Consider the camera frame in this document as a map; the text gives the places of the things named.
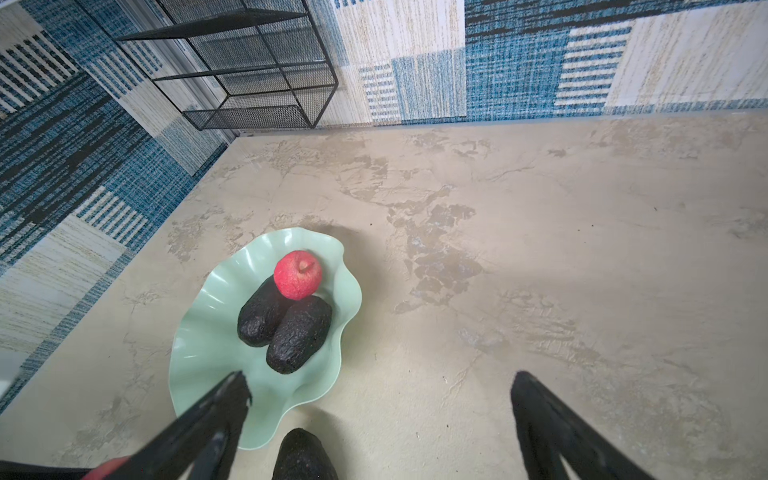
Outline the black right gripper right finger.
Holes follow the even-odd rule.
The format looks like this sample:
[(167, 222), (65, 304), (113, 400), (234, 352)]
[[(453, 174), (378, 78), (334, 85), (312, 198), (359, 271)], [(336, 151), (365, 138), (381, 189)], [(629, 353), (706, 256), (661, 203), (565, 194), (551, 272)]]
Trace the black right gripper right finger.
[(581, 479), (649, 479), (528, 371), (510, 390), (517, 438), (530, 479), (567, 479), (565, 464)]

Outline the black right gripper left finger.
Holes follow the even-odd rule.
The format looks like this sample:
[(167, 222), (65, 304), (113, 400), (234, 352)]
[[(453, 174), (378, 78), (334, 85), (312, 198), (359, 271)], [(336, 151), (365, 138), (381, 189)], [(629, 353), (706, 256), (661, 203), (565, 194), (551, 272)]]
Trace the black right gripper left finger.
[(243, 372), (227, 375), (138, 452), (91, 468), (1, 463), (3, 479), (227, 479), (251, 405)]

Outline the dark fake avocado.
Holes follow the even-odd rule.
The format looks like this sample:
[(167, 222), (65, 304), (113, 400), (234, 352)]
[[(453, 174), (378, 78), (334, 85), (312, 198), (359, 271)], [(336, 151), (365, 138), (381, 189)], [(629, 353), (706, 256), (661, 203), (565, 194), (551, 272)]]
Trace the dark fake avocado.
[(281, 442), (273, 480), (338, 480), (338, 473), (320, 439), (295, 428)]
[(292, 305), (268, 346), (268, 366), (283, 375), (303, 367), (323, 346), (330, 331), (332, 314), (332, 306), (314, 295)]
[(239, 339), (250, 347), (267, 346), (296, 300), (285, 297), (274, 277), (268, 277), (240, 309), (237, 320)]

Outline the red fake apple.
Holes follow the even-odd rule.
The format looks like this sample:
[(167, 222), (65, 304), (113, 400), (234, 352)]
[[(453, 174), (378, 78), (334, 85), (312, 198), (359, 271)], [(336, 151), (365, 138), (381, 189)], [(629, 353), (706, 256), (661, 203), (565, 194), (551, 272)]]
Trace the red fake apple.
[(285, 255), (277, 264), (273, 278), (280, 293), (290, 300), (302, 300), (320, 287), (323, 269), (310, 252), (297, 250)]

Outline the light green wavy fruit bowl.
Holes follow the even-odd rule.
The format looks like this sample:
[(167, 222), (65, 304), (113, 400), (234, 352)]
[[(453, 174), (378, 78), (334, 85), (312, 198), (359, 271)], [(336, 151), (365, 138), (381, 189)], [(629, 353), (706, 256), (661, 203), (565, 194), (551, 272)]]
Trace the light green wavy fruit bowl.
[[(304, 250), (322, 266), (317, 294), (333, 308), (323, 346), (296, 372), (282, 375), (266, 362), (267, 350), (242, 342), (237, 317), (246, 300), (273, 274), (286, 254)], [(339, 376), (341, 338), (362, 305), (359, 282), (344, 262), (338, 239), (300, 227), (265, 233), (218, 264), (208, 275), (173, 341), (169, 391), (176, 414), (182, 415), (233, 371), (247, 380), (253, 405), (239, 439), (242, 450), (270, 443), (286, 413), (323, 397)]]

